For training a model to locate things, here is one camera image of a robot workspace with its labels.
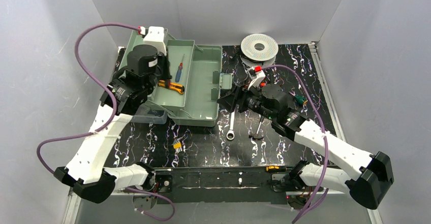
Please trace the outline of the orange utility knife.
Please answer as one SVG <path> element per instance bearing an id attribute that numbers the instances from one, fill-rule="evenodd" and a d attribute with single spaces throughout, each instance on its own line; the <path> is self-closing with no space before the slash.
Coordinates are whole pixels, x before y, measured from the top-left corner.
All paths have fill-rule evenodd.
<path id="1" fill-rule="evenodd" d="M 158 86 L 172 90 L 172 91 L 176 91 L 179 94 L 184 94 L 184 92 L 185 92 L 185 87 L 183 85 L 177 84 L 177 83 L 172 83 L 172 82 L 167 83 L 165 80 L 159 80 Z"/>

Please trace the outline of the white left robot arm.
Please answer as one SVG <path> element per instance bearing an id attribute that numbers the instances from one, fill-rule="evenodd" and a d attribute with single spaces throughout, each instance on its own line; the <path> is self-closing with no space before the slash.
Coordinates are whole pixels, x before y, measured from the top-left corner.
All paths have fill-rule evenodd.
<path id="1" fill-rule="evenodd" d="M 106 168 L 104 164 L 120 133 L 158 82 L 170 79 L 166 45 L 146 43 L 132 48 L 126 66 L 104 86 L 95 120 L 78 151 L 65 166 L 54 170 L 54 177 L 93 203 L 101 203 L 113 192 L 132 186 L 152 190 L 156 173 L 149 165 Z"/>

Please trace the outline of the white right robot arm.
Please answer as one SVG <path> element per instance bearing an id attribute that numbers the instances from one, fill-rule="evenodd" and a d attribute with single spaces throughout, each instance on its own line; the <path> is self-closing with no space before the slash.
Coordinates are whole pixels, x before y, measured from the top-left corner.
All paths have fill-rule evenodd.
<path id="1" fill-rule="evenodd" d="M 296 108 L 295 97 L 275 84 L 262 89 L 235 86 L 217 103 L 227 111 L 251 110 L 271 121 L 271 127 L 282 137 L 302 144 L 334 163 L 336 168 L 324 169 L 300 161 L 282 179 L 273 180 L 278 188 L 302 189 L 324 187 L 348 193 L 361 206 L 375 210 L 394 183 L 390 157 L 360 150 L 330 132 Z"/>

